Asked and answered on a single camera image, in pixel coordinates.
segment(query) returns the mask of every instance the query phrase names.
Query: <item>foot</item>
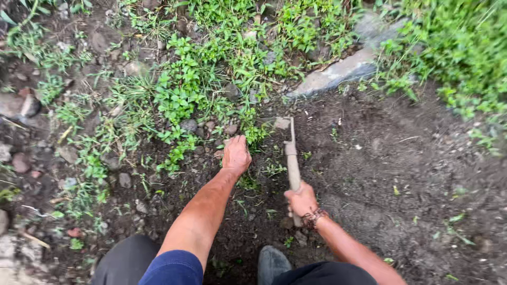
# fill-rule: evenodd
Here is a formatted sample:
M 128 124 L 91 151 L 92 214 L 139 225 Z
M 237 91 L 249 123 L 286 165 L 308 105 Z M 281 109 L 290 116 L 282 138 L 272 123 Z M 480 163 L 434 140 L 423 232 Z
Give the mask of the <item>foot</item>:
M 289 270 L 292 270 L 292 265 L 287 257 L 281 251 L 267 245 L 259 254 L 257 285 L 271 285 L 275 277 Z

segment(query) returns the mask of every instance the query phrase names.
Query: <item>left hand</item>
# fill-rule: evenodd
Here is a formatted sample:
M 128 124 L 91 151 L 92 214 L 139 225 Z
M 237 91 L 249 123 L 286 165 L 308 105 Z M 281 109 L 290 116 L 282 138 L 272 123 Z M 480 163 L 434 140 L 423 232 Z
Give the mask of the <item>left hand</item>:
M 244 135 L 237 135 L 226 142 L 222 169 L 240 176 L 248 169 L 251 161 L 252 157 L 246 147 L 246 137 Z

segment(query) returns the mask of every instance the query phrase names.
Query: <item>person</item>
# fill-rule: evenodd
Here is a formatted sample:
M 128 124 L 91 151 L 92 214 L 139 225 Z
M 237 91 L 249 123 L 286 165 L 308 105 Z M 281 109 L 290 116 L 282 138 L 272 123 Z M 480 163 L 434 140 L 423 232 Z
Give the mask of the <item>person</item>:
M 224 149 L 222 169 L 182 210 L 162 246 L 158 248 L 142 235 L 123 240 L 102 258 L 92 284 L 202 284 L 227 200 L 250 162 L 245 137 L 230 139 Z M 310 185 L 301 182 L 298 193 L 287 191 L 285 196 L 290 210 L 322 236 L 341 262 L 319 262 L 292 270 L 283 253 L 267 245 L 259 254 L 258 285 L 406 284 L 391 266 L 355 241 L 319 208 Z

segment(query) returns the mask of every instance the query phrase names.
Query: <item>bracelet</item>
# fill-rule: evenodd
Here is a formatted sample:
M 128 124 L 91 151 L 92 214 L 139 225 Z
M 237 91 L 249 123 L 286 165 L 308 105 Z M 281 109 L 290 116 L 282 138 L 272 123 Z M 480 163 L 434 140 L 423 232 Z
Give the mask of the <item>bracelet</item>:
M 317 208 L 313 213 L 306 213 L 302 216 L 303 225 L 310 230 L 314 230 L 317 224 L 317 220 L 322 217 L 329 217 L 328 212 L 321 208 Z

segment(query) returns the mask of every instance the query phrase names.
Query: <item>dirt ground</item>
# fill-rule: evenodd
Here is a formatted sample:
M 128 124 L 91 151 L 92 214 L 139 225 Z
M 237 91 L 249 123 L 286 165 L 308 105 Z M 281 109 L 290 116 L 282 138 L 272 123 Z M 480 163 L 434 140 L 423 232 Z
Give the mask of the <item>dirt ground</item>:
M 105 42 L 118 36 L 101 24 L 110 7 L 111 3 L 97 4 L 92 17 L 76 20 L 72 26 L 90 34 L 97 59 L 103 56 L 102 45 L 101 37 L 94 33 Z M 71 37 L 72 30 L 65 30 L 69 22 L 51 24 L 62 31 L 61 38 Z M 149 50 L 153 43 L 132 42 L 125 48 L 138 46 Z M 162 56 L 167 55 L 147 54 L 145 58 L 156 62 Z M 76 81 L 75 88 L 85 88 L 82 83 L 93 80 L 86 74 L 97 65 L 69 75 Z M 17 71 L 30 73 L 33 66 L 14 58 L 9 66 L 10 84 L 36 86 L 37 77 L 19 82 L 12 76 Z M 418 103 L 401 94 L 385 97 L 371 90 L 359 92 L 355 84 L 287 105 L 273 94 L 260 113 L 263 118 L 294 116 L 298 151 L 311 152 L 306 159 L 299 157 L 302 179 L 314 187 L 322 207 L 335 221 L 381 258 L 393 259 L 392 265 L 409 284 L 506 284 L 507 160 L 474 146 L 468 132 L 474 124 L 480 126 L 480 121 L 463 122 L 454 116 L 439 102 L 436 88 L 431 82 L 421 86 Z M 107 85 L 95 91 L 104 94 Z M 89 116 L 82 133 L 94 129 L 96 116 L 97 112 Z M 220 168 L 214 152 L 221 142 L 211 135 L 186 154 L 181 173 L 156 176 L 141 158 L 151 155 L 154 161 L 163 161 L 169 146 L 157 139 L 145 141 L 120 169 L 110 172 L 111 196 L 96 213 L 104 221 L 103 233 L 85 232 L 85 247 L 72 251 L 66 231 L 76 221 L 44 219 L 23 206 L 52 212 L 55 204 L 50 200 L 60 191 L 58 182 L 81 171 L 55 156 L 61 130 L 23 129 L 6 120 L 0 122 L 0 140 L 13 145 L 14 153 L 29 153 L 32 169 L 43 173 L 37 179 L 30 172 L 18 177 L 16 184 L 22 193 L 1 206 L 15 218 L 10 226 L 13 231 L 24 229 L 51 246 L 50 251 L 37 250 L 35 256 L 28 256 L 21 244 L 18 252 L 20 270 L 26 268 L 47 283 L 86 282 L 93 264 L 130 235 L 146 234 L 161 243 L 178 213 Z M 257 255 L 268 244 L 282 250 L 294 268 L 334 260 L 318 234 L 293 227 L 286 217 L 286 173 L 266 171 L 271 165 L 285 164 L 281 149 L 288 139 L 288 131 L 275 129 L 252 154 L 246 176 L 257 184 L 240 184 L 233 191 L 209 255 L 205 284 L 255 284 Z M 131 175 L 130 189 L 119 185 L 120 173 Z M 150 196 L 142 175 L 149 177 Z M 155 194 L 156 190 L 165 196 Z M 140 211 L 139 205 L 147 211 Z M 462 212 L 462 220 L 447 222 Z M 85 218 L 82 228 L 92 228 L 93 223 L 92 218 Z M 476 245 L 466 244 L 460 236 Z M 288 247 L 286 241 L 291 237 Z

